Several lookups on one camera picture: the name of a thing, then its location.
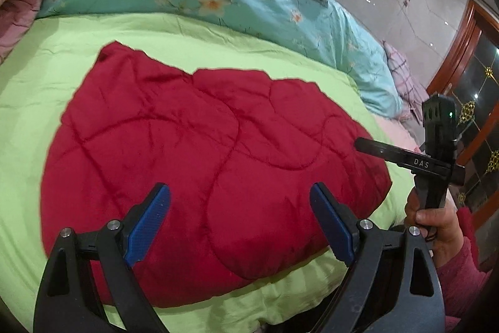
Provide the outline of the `person's right hand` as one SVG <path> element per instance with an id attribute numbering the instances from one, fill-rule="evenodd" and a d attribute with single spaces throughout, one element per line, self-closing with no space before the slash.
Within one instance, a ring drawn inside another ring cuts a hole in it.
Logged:
<path id="1" fill-rule="evenodd" d="M 425 238 L 431 236 L 433 260 L 440 268 L 453 259 L 463 247 L 463 232 L 454 206 L 447 199 L 438 209 L 421 209 L 416 189 L 412 189 L 405 205 L 404 224 L 418 227 Z"/>

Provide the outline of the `pink fleece sleeve forearm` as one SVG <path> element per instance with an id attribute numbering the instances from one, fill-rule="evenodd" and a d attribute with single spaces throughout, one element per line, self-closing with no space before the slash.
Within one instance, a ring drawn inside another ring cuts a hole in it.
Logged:
<path id="1" fill-rule="evenodd" d="M 480 271 L 474 263 L 472 243 L 453 209 L 445 209 L 434 248 L 446 313 L 445 332 L 452 332 L 480 296 L 491 273 Z"/>

